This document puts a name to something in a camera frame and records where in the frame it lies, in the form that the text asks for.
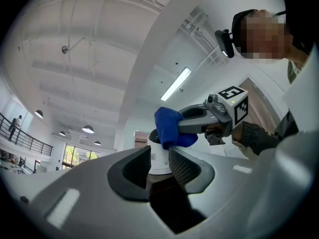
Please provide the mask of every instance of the person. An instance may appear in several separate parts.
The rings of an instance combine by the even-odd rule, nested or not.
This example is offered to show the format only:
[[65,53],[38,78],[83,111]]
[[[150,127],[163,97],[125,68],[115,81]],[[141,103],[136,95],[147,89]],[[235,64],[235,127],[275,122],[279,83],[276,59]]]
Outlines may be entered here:
[[314,44],[313,41],[294,38],[285,23],[279,22],[276,16],[264,9],[250,9],[236,14],[232,34],[235,48],[245,58],[287,58],[290,83],[302,70]]
[[21,126],[21,122],[22,122],[22,115],[20,115],[18,118],[16,118],[15,119],[15,121],[12,121],[12,130],[11,130],[11,133],[10,133],[10,137],[9,137],[9,140],[11,140],[11,138],[12,138],[12,136],[13,136],[13,134],[14,134],[14,132],[15,132],[15,129],[16,128],[20,128],[20,126]]
[[[286,19],[296,22],[291,11]],[[237,51],[245,58],[283,59],[288,62],[288,80],[290,84],[302,70],[314,45],[314,39],[305,34],[300,24],[288,25],[268,11],[250,9],[233,17],[233,43]],[[211,126],[207,130],[220,126]],[[263,150],[275,148],[289,135],[298,133],[298,127],[290,112],[281,120],[274,134],[269,134],[257,124],[243,121],[231,133],[232,142],[242,153],[254,159]]]

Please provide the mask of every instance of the tree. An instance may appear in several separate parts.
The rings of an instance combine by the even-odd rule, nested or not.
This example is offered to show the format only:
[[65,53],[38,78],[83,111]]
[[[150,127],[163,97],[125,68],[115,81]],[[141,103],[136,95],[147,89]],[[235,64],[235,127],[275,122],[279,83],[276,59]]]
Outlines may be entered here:
[[88,159],[96,159],[96,158],[98,158],[98,156],[95,154],[94,151],[91,151],[91,157],[90,157],[90,152],[88,151],[88,152],[86,153],[86,157],[87,157]]
[[67,164],[78,163],[79,159],[79,153],[77,153],[76,149],[74,149],[74,146],[66,145],[64,150],[64,156],[63,156],[63,162]]

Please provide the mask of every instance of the headset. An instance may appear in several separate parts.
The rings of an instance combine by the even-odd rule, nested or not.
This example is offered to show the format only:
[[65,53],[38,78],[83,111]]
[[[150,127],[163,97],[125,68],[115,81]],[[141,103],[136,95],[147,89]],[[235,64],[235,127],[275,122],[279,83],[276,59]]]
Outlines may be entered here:
[[[283,14],[286,14],[285,10],[274,14],[273,17],[277,17],[277,16],[280,16]],[[232,45],[234,43],[234,41],[233,41],[233,38],[230,38],[231,34],[232,33],[229,33],[228,29],[225,29],[223,31],[217,30],[215,32],[215,37],[217,39],[217,42],[219,44],[219,47],[220,47],[222,53],[229,58],[232,58],[235,55],[234,48]]]

